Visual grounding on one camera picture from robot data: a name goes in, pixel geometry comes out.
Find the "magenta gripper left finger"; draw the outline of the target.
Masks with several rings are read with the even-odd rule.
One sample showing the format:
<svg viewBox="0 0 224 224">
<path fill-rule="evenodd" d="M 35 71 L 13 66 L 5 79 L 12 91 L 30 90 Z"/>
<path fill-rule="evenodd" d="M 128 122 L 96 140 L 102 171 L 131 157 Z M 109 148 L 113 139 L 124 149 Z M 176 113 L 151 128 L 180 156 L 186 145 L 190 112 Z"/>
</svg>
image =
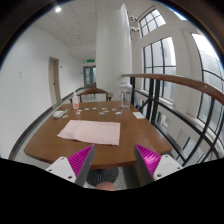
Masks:
<svg viewBox="0 0 224 224">
<path fill-rule="evenodd" d="M 94 156 L 95 146 L 91 145 L 70 157 L 59 157 L 46 171 L 78 186 L 83 186 Z"/>
</svg>

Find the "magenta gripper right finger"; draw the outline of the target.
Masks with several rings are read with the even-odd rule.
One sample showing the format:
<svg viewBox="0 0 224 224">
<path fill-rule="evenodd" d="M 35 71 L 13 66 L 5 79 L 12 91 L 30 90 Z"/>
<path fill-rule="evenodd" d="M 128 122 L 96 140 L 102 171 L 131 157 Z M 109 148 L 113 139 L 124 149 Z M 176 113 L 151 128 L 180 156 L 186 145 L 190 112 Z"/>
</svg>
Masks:
<svg viewBox="0 0 224 224">
<path fill-rule="evenodd" d="M 170 155 L 159 155 L 141 145 L 134 145 L 134 155 L 145 184 L 160 180 L 182 169 Z"/>
</svg>

